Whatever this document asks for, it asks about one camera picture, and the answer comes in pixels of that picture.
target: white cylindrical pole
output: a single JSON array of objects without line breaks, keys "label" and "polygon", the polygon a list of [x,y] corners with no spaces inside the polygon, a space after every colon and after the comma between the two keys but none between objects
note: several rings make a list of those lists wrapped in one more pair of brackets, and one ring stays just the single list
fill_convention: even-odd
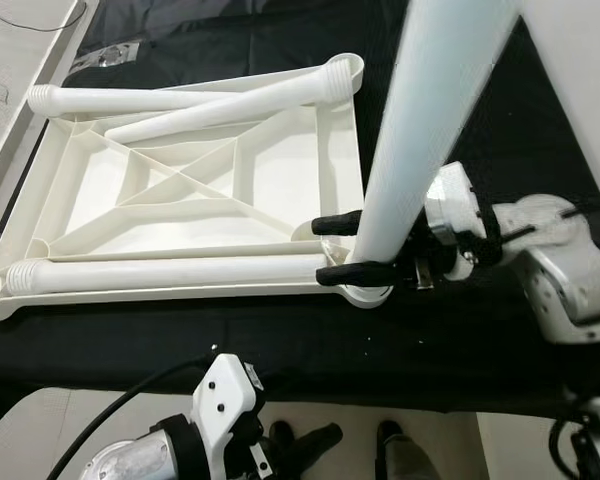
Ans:
[{"label": "white cylindrical pole", "polygon": [[323,254],[51,262],[24,260],[7,272],[11,295],[315,281]]},{"label": "white cylindrical pole", "polygon": [[392,262],[518,17],[513,0],[411,0],[350,261]]},{"label": "white cylindrical pole", "polygon": [[105,137],[123,144],[131,143],[236,122],[309,103],[339,102],[352,96],[349,61],[339,59],[327,62],[317,71],[249,90],[235,97],[113,128],[105,133]]},{"label": "white cylindrical pole", "polygon": [[27,101],[34,113],[58,117],[65,113],[129,113],[174,110],[238,95],[234,92],[184,92],[108,88],[60,88],[34,85]]}]

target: black cloth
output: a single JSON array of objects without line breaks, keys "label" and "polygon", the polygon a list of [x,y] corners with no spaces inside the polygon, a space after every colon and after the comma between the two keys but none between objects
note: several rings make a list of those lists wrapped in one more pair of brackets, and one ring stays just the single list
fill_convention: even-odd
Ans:
[{"label": "black cloth", "polygon": [[[74,87],[140,87],[306,67],[351,51],[368,178],[404,0],[101,3],[81,53],[140,38],[135,63],[86,69]],[[487,202],[531,193],[599,199],[524,23],[493,70],[450,160]],[[600,245],[600,215],[589,217]],[[397,289],[360,310],[336,295],[23,308],[0,323],[3,395],[44,386],[126,389],[212,345],[253,362],[270,399],[553,416],[563,387],[600,391],[600,344],[547,344],[504,268],[433,291]],[[158,387],[191,392],[183,374]],[[9,395],[4,389],[11,385]]]}]

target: threaded pipe end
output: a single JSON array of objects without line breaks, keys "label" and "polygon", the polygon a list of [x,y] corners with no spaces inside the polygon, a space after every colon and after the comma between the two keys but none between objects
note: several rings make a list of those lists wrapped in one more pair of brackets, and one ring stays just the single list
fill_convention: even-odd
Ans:
[{"label": "threaded pipe end", "polygon": [[35,270],[46,260],[23,260],[14,263],[7,271],[7,290],[13,296],[34,295],[36,292],[34,284]]},{"label": "threaded pipe end", "polygon": [[29,89],[27,94],[27,103],[33,113],[44,115],[45,117],[57,117],[63,112],[54,108],[51,95],[52,90],[56,89],[55,85],[34,85]]},{"label": "threaded pipe end", "polygon": [[329,62],[322,67],[324,98],[327,103],[341,102],[353,97],[351,70],[346,59]]}]

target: shoe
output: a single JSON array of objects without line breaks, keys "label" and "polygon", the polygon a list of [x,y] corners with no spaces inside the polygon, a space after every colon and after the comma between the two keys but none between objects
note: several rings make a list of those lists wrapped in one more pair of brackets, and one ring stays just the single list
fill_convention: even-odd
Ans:
[{"label": "shoe", "polygon": [[271,427],[269,428],[269,438],[281,451],[289,448],[296,439],[293,430],[291,429],[291,425],[282,420],[278,420],[271,424]]},{"label": "shoe", "polygon": [[396,422],[385,420],[378,425],[376,433],[376,480],[387,480],[387,460],[385,445],[394,435],[403,435]]}]

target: black cable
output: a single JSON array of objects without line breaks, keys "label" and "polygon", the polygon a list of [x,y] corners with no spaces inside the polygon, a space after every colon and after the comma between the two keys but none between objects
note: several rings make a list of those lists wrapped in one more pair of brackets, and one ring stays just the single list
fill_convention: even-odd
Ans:
[{"label": "black cable", "polygon": [[8,25],[11,25],[12,27],[22,28],[24,30],[33,30],[34,32],[57,32],[58,30],[64,30],[65,28],[72,27],[73,25],[78,23],[78,20],[80,20],[82,18],[82,16],[85,14],[86,11],[87,11],[87,4],[84,3],[82,12],[80,12],[80,15],[78,15],[75,19],[71,20],[66,25],[63,25],[61,27],[56,27],[56,28],[38,28],[38,27],[31,27],[29,25],[21,25],[19,23],[12,22],[11,20],[8,20],[1,16],[0,16],[0,21],[6,23]]},{"label": "black cable", "polygon": [[[565,210],[564,212],[560,213],[560,218],[566,220],[567,218],[575,217],[576,215],[584,215],[587,213],[595,212],[600,212],[600,201],[583,203],[569,210]],[[537,230],[537,227],[533,225],[527,225],[526,227],[522,227],[518,230],[514,230],[513,232],[502,235],[500,239],[501,245],[517,240],[518,238],[529,235],[530,233],[536,232]]]},{"label": "black cable", "polygon": [[198,357],[194,360],[189,360],[187,362],[181,363],[179,365],[175,365],[173,367],[167,368],[162,372],[154,373],[153,375],[147,377],[145,380],[138,383],[136,386],[129,389],[124,395],[118,398],[115,402],[105,408],[100,415],[93,419],[93,421],[87,425],[87,427],[78,435],[78,437],[73,441],[73,443],[67,448],[67,451],[64,452],[58,463],[53,467],[51,473],[47,477],[47,480],[57,480],[60,477],[62,471],[69,464],[71,459],[78,452],[80,447],[87,441],[87,439],[95,432],[100,425],[102,425],[105,420],[107,420],[111,415],[113,415],[116,411],[120,409],[125,403],[135,397],[137,394],[141,393],[143,390],[151,387],[154,383],[164,379],[165,377],[172,375],[181,370],[185,370],[187,368],[196,367],[199,372],[204,376],[205,369],[202,368],[203,365],[206,364],[208,360],[207,356]]},{"label": "black cable", "polygon": [[558,446],[558,442],[560,440],[560,434],[564,429],[566,422],[564,420],[556,420],[551,427],[551,432],[549,433],[549,453],[551,454],[551,460],[555,464],[556,468],[560,470],[560,472],[570,480],[578,480],[580,477],[578,474],[573,472],[569,466],[562,459],[562,455],[560,455],[560,448]]}]

